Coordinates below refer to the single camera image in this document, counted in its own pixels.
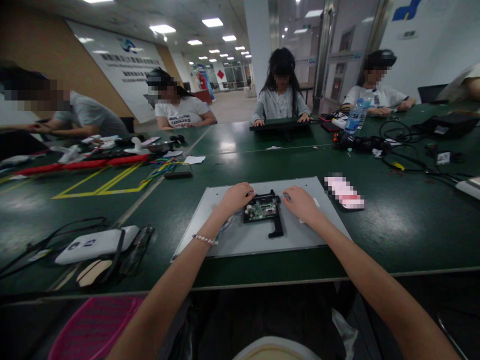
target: beaded bracelet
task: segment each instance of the beaded bracelet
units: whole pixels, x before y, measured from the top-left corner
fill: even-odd
[[[219,244],[219,242],[215,239],[207,239],[205,236],[202,236],[202,235],[197,235],[197,234],[194,234],[192,235],[192,238],[196,238],[196,239],[199,239],[199,240],[202,240],[210,245],[213,245],[213,246],[216,246]]]

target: man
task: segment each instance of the man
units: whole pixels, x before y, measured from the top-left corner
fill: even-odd
[[[362,86],[352,87],[341,107],[351,109],[358,98],[370,96],[372,102],[367,113],[370,116],[387,118],[392,114],[392,110],[405,112],[411,109],[417,102],[415,98],[392,88],[377,88],[377,84],[396,61],[394,52],[388,49],[377,50],[368,55],[363,67],[364,79],[360,82]]]
[[[463,70],[438,94],[437,100],[480,102],[480,62]]]
[[[113,111],[92,98],[59,88],[58,81],[48,80],[39,72],[19,67],[1,68],[0,81],[5,100],[26,102],[32,110],[57,110],[46,123],[4,125],[0,130],[26,130],[32,134],[81,139],[92,135],[129,136],[124,123]]]

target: pink phone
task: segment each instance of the pink phone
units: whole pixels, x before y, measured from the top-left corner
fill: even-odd
[[[340,205],[348,210],[365,209],[365,201],[341,173],[324,178],[325,185]]]

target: water bottle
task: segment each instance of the water bottle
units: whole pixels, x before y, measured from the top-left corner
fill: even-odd
[[[361,116],[360,123],[356,128],[357,131],[364,126],[365,118],[367,117],[367,112],[369,111],[370,105],[372,104],[373,101],[374,101],[374,97],[372,96],[371,93],[366,94],[365,97],[363,98],[363,114]]]
[[[356,104],[350,110],[348,119],[345,125],[345,131],[350,135],[355,134],[357,128],[359,127],[360,121],[362,120],[362,115],[364,114],[364,99],[359,97],[356,101]]]

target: gray metal panel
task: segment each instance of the gray metal panel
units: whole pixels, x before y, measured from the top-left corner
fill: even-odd
[[[257,194],[268,194],[273,190],[276,195],[282,197],[283,191],[291,186],[304,188],[317,200],[320,210],[327,218],[348,238],[352,239],[347,232],[342,220],[340,220],[328,195],[317,177],[306,177],[293,180],[280,180],[269,182],[258,182],[250,184]],[[173,255],[177,257],[192,240],[192,235],[202,227],[209,218],[213,209],[220,203],[227,189],[230,186],[207,187],[200,203],[198,204],[193,218]],[[225,230],[218,240],[218,245],[213,246],[207,254],[211,257],[230,257],[257,253],[272,253],[278,251],[315,248],[326,245],[325,241],[314,232],[307,224],[300,223],[287,207],[280,204],[280,217],[284,235],[281,237],[269,238],[273,232],[273,221],[260,221],[255,223],[243,223],[243,214],[237,215],[230,227]]]

